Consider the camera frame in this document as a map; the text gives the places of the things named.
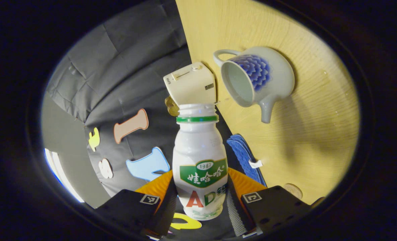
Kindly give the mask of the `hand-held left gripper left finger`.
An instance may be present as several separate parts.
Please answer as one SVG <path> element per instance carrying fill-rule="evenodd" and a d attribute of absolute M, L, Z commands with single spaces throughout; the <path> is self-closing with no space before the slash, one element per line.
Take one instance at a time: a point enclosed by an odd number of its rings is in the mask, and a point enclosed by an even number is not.
<path fill-rule="evenodd" d="M 173 172 L 168 171 L 136 191 L 122 189 L 95 211 L 137 236 L 160 239 L 168 234 L 177 197 Z"/>

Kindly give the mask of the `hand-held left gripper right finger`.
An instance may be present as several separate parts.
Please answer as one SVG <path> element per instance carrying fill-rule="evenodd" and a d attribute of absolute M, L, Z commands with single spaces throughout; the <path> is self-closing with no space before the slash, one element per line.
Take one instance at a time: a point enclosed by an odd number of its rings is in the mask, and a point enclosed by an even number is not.
<path fill-rule="evenodd" d="M 267 188 L 233 168 L 228 169 L 226 205 L 237 237 L 277 232 L 312 210 L 283 187 Z"/>

